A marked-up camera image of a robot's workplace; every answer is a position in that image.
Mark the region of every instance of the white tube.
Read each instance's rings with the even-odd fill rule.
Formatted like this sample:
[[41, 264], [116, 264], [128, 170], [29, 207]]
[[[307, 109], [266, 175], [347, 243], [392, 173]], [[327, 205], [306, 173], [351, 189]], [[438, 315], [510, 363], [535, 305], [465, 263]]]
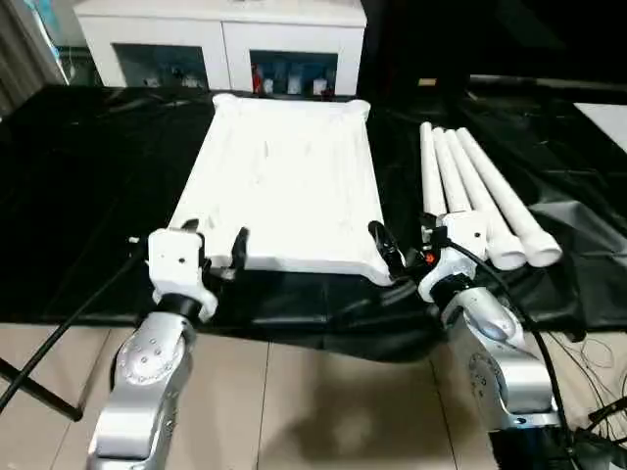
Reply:
[[466, 196], [465, 189], [463, 189], [458, 168], [451, 156], [451, 151], [444, 138], [444, 130], [441, 127], [433, 129], [433, 142], [435, 144], [435, 155], [438, 159], [440, 175], [444, 183], [444, 191], [447, 195], [449, 212], [470, 211], [470, 202]]
[[520, 238], [529, 264], [544, 267], [556, 262], [561, 257], [561, 248], [555, 238], [540, 226], [520, 201], [518, 195], [470, 135], [468, 129], [464, 127], [458, 129], [458, 138], [507, 222]]
[[433, 215], [447, 213], [430, 122], [423, 122], [420, 125], [420, 166], [422, 170], [422, 202], [424, 211]]
[[504, 271], [517, 269], [527, 261], [520, 240], [509, 231], [499, 208], [497, 208], [479, 174], [468, 159], [468, 155], [463, 150], [455, 131], [447, 130], [444, 135], [472, 208], [482, 212], [488, 222], [487, 251], [492, 264]]

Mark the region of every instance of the tile floor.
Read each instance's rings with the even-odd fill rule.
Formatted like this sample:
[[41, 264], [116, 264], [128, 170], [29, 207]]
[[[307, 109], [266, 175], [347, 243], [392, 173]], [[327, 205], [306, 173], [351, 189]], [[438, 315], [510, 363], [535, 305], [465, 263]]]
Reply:
[[[50, 331], [0, 325], [0, 355], [22, 366]], [[84, 468], [108, 395], [109, 363], [129, 332], [74, 328], [64, 337], [33, 377], [72, 402], [89, 382], [85, 416], [71, 423], [18, 393], [0, 415], [0, 470]], [[582, 424], [597, 407], [595, 396], [547, 338], [568, 415]], [[585, 345], [559, 339], [580, 361], [584, 346], [607, 387], [606, 400], [619, 395], [627, 367], [624, 335], [592, 335]], [[428, 359], [394, 365], [202, 336], [194, 355], [168, 469], [496, 469], [469, 385], [446, 345]], [[0, 381], [0, 392], [5, 388]], [[625, 422], [612, 424], [616, 435], [627, 429]]]

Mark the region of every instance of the black tablecloth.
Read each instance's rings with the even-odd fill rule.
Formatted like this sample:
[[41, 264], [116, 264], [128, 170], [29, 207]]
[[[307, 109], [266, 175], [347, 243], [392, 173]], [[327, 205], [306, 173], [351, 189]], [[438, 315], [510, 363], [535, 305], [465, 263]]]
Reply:
[[[214, 114], [194, 90], [44, 89], [0, 124], [0, 320], [58, 322], [123, 263], [129, 236], [168, 224]], [[506, 274], [543, 328], [627, 326], [627, 155], [571, 104], [435, 93], [368, 119], [386, 225], [419, 235], [418, 126], [465, 125], [564, 249]], [[152, 306], [138, 264], [81, 324], [132, 325]], [[340, 275], [242, 272], [206, 332], [372, 359], [412, 360], [441, 338], [416, 295]]]

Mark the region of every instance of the black cable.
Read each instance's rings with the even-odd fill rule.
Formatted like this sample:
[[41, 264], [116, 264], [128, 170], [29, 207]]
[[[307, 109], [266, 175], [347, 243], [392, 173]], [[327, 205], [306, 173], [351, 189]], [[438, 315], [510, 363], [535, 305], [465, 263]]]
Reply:
[[497, 284], [499, 284], [501, 289], [503, 289], [509, 302], [511, 303], [511, 306], [514, 308], [514, 310], [518, 312], [518, 314], [524, 320], [527, 329], [531, 332], [534, 339], [536, 340], [536, 343], [538, 344], [538, 348], [540, 349], [540, 354], [542, 355], [542, 359], [544, 360], [545, 365], [547, 366], [547, 372], [549, 372], [549, 378], [551, 379], [551, 388], [553, 389], [555, 405], [557, 406], [557, 417], [559, 419], [559, 424], [564, 429], [564, 434], [566, 438], [566, 451], [569, 454], [569, 456], [573, 456], [574, 455], [574, 449], [573, 449], [574, 442], [573, 442], [572, 435], [570, 433], [570, 428], [568, 427], [568, 420], [566, 419], [566, 413], [564, 411], [564, 403], [561, 398], [561, 392], [559, 391], [559, 383], [557, 381], [557, 374], [555, 373], [555, 367], [553, 364], [553, 360], [551, 359], [551, 355], [549, 354], [549, 350], [547, 349], [547, 344], [545, 343], [544, 338], [540, 334], [540, 331], [538, 330], [538, 327], [536, 326], [536, 322], [533, 320], [533, 318], [531, 318], [531, 316], [529, 316], [529, 313], [527, 313], [527, 311], [524, 310], [520, 306], [520, 304], [516, 301], [516, 299], [511, 293], [511, 290], [509, 289], [509, 286], [502, 279], [499, 273], [495, 271], [493, 268], [491, 268], [483, 259], [478, 257], [472, 251], [467, 250], [463, 246], [455, 243], [451, 239], [447, 239], [446, 246], [451, 247], [454, 250], [465, 255], [466, 257], [470, 258], [479, 267], [481, 267], [484, 271], [486, 271], [486, 273], [488, 273], [490, 277], [492, 277], [497, 282]]
[[[605, 402], [603, 401], [601, 392], [599, 391], [597, 384], [595, 384], [595, 381], [592, 379], [590, 374], [588, 374], [588, 371], [584, 368], [583, 365], [581, 365], [581, 363], [575, 358], [575, 356], [572, 355], [572, 353], [568, 350], [568, 348], [565, 345], [563, 345], [561, 341], [553, 333], [549, 333], [549, 336], [553, 338], [553, 341], [557, 343], [557, 345], [564, 351], [564, 353], [570, 358], [570, 360], [572, 360], [575, 363], [575, 365], [579, 368], [581, 373], [584, 374], [584, 377], [586, 377], [586, 379], [590, 383], [590, 386], [593, 389], [593, 392], [596, 395], [597, 405], [599, 405], [600, 407], [605, 407]], [[609, 436], [609, 424], [610, 424], [609, 420], [605, 420], [605, 427], [606, 427], [605, 433], [607, 436]], [[601, 422], [591, 424], [590, 426], [588, 426], [587, 431], [592, 431], [598, 425], [601, 425]]]
[[94, 292], [89, 298], [72, 314], [66, 321], [64, 321], [59, 327], [46, 339], [46, 341], [39, 347], [39, 349], [28, 360], [20, 374], [9, 384], [7, 390], [0, 397], [0, 414], [4, 411], [9, 404], [9, 401], [13, 398], [16, 392], [22, 386], [24, 380], [30, 375], [37, 364], [44, 358], [44, 356], [52, 349], [53, 346], [61, 339], [66, 331], [72, 326], [72, 324], [91, 306], [96, 302], [100, 296], [102, 296], [107, 289], [114, 285], [124, 274], [126, 274], [135, 263], [143, 258], [144, 251], [138, 249], [135, 253], [127, 259], [124, 264], [116, 271], [116, 273], [109, 278], [96, 292]]

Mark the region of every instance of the metal rod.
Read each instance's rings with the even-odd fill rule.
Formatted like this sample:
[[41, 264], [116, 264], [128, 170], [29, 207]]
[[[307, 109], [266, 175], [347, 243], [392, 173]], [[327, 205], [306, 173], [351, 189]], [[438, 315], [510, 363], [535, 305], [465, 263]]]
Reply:
[[[8, 381], [15, 380], [16, 377], [20, 374], [20, 369], [17, 369], [9, 362], [0, 357], [0, 376]], [[64, 416], [68, 417], [72, 421], [80, 421], [82, 418], [82, 408], [77, 406], [72, 406], [67, 401], [59, 397], [57, 394], [50, 392], [48, 389], [43, 387], [41, 384], [35, 382], [30, 378], [26, 378], [22, 383], [21, 390], [25, 391], [31, 397], [36, 400], [41, 401], [46, 404], [48, 407], [58, 411]]]

